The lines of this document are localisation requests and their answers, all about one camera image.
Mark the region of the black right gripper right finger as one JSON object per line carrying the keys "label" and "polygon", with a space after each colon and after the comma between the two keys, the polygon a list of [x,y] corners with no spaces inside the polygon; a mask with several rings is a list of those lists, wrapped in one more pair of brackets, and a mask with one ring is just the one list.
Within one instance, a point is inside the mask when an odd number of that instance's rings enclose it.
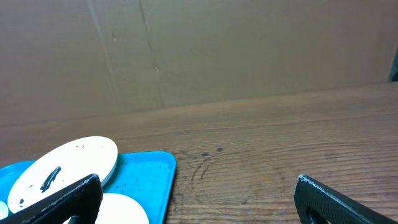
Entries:
{"label": "black right gripper right finger", "polygon": [[303,174],[299,175],[295,186],[294,204],[301,223],[397,224]]}

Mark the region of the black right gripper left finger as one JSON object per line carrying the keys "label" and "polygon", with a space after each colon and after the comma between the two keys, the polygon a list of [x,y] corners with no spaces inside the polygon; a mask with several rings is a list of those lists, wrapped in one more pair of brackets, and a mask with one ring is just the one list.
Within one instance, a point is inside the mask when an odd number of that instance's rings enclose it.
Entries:
{"label": "black right gripper left finger", "polygon": [[100,178],[90,174],[1,220],[1,224],[94,224],[102,199]]}

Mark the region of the white plate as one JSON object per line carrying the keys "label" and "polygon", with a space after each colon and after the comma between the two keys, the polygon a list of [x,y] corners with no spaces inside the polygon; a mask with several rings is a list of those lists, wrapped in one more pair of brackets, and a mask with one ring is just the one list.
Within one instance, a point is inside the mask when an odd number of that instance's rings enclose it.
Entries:
{"label": "white plate", "polygon": [[96,174],[105,185],[117,158],[116,143],[106,137],[90,136],[65,143],[20,175],[9,192],[7,206],[17,213],[90,174]]}

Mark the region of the light blue plate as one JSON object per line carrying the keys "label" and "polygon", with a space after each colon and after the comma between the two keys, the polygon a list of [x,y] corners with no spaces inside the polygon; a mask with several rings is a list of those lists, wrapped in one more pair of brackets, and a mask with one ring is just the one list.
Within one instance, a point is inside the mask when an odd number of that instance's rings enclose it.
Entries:
{"label": "light blue plate", "polygon": [[0,201],[0,220],[7,218],[9,215],[9,209],[5,202]]}

